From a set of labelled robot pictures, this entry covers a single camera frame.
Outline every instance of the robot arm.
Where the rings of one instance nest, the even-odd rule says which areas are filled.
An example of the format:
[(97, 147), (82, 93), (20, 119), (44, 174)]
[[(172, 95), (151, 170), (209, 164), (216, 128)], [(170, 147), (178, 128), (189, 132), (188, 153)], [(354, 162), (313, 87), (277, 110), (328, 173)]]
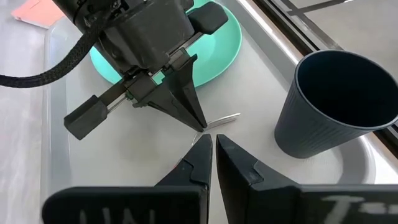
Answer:
[[(197, 55), (185, 50), (203, 34), (212, 34), (228, 17), (209, 2), (187, 13), (193, 0), (54, 0), (83, 33), (106, 11), (112, 16), (95, 47), (119, 72), (122, 80), (92, 96), (65, 117), (65, 127), (83, 139), (109, 113), (108, 106), (126, 94), (133, 106), (151, 106), (197, 131), (207, 126), (192, 80)], [(157, 85), (151, 76), (165, 75)]]

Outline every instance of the black braided cable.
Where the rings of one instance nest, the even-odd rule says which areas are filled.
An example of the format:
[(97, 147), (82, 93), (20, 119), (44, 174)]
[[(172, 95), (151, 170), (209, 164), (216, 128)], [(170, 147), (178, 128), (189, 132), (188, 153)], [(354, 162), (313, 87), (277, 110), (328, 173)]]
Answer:
[(106, 27), (107, 21), (111, 15), (111, 9), (102, 13), (82, 37), (80, 37), (67, 56), (50, 70), (30, 77), (9, 77), (0, 75), (0, 85), (13, 88), (32, 88), (52, 83), (64, 77), (84, 59), (90, 49), (98, 41), (100, 33)]

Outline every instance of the cup rim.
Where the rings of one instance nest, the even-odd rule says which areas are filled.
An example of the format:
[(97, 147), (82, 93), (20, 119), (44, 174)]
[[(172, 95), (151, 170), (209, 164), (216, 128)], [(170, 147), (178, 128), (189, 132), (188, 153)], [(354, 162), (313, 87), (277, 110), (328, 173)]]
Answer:
[(389, 126), (393, 125), (395, 122), (398, 121), (398, 114), (397, 114), (396, 117), (395, 117), (394, 119), (392, 119), (390, 122), (388, 122), (387, 124), (383, 124), (383, 125), (379, 125), (379, 126), (372, 126), (372, 127), (355, 126), (355, 125), (352, 125), (352, 124), (346, 124), (346, 123), (344, 123), (344, 122), (338, 121), (338, 120), (336, 120), (336, 119), (334, 119), (334, 118), (328, 116), (328, 115), (325, 114), (324, 112), (320, 111), (318, 108), (316, 108), (316, 107), (307, 99), (307, 97), (305, 97), (305, 95), (304, 95), (304, 93), (303, 93), (303, 91), (302, 91), (302, 89), (301, 89), (301, 87), (300, 87), (300, 84), (299, 84), (299, 69), (300, 69), (301, 64), (305, 61), (305, 59), (307, 59), (307, 58), (309, 58), (309, 57), (312, 57), (312, 56), (314, 56), (314, 55), (316, 55), (316, 54), (322, 54), (322, 53), (325, 53), (325, 52), (339, 52), (339, 53), (343, 53), (343, 54), (354, 55), (354, 56), (360, 57), (360, 58), (362, 58), (362, 59), (364, 59), (364, 60), (367, 60), (368, 62), (370, 62), (370, 63), (372, 63), (373, 65), (375, 65), (375, 66), (377, 66), (378, 68), (380, 68), (380, 69), (381, 69), (382, 71), (384, 71), (387, 75), (389, 75), (390, 78), (391, 78), (391, 80), (396, 84), (396, 87), (397, 87), (397, 89), (398, 89), (397, 81), (394, 79), (394, 77), (392, 77), (392, 75), (391, 75), (386, 69), (382, 68), (382, 67), (381, 67), (379, 64), (377, 64), (376, 62), (373, 62), (372, 60), (370, 60), (370, 59), (368, 59), (368, 58), (366, 58), (366, 57), (363, 57), (362, 55), (359, 55), (359, 54), (356, 54), (356, 53), (352, 53), (352, 52), (348, 52), (348, 51), (345, 51), (345, 50), (335, 50), (335, 49), (330, 49), (330, 50), (319, 50), (319, 51), (312, 52), (312, 53), (310, 53), (310, 54), (304, 56), (304, 57), (299, 61), (299, 63), (297, 64), (297, 66), (296, 66), (296, 68), (295, 68), (295, 71), (294, 71), (294, 82), (295, 82), (295, 84), (296, 84), (296, 87), (297, 87), (297, 89), (298, 89), (298, 92), (300, 93), (301, 97), (305, 100), (305, 102), (306, 102), (308, 105), (310, 105), (310, 107), (311, 107), (313, 110), (315, 110), (317, 113), (323, 115), (323, 116), (326, 117), (327, 119), (329, 119), (329, 120), (331, 120), (331, 121), (333, 121), (333, 122), (335, 122), (335, 123), (338, 123), (338, 124), (340, 124), (340, 125), (342, 125), (342, 126), (349, 127), (349, 128), (354, 128), (354, 129), (365, 130), (365, 131), (375, 131), (375, 130), (383, 129), (383, 128), (386, 128), (386, 127), (389, 127)]

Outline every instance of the red object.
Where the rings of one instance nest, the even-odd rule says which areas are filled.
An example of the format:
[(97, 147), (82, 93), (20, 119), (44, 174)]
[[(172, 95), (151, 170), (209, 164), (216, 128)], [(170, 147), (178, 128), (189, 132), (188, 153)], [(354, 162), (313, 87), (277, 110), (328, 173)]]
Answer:
[(44, 28), (64, 16), (52, 0), (28, 0), (11, 14), (17, 20)]

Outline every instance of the ribbed plastic cup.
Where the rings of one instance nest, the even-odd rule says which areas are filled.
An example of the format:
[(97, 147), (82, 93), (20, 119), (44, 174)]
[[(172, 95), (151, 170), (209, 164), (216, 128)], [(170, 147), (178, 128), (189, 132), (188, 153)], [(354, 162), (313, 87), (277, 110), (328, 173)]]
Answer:
[(398, 86), (388, 72), (360, 55), (323, 50), (298, 63), (275, 140), (303, 159), (397, 120)]

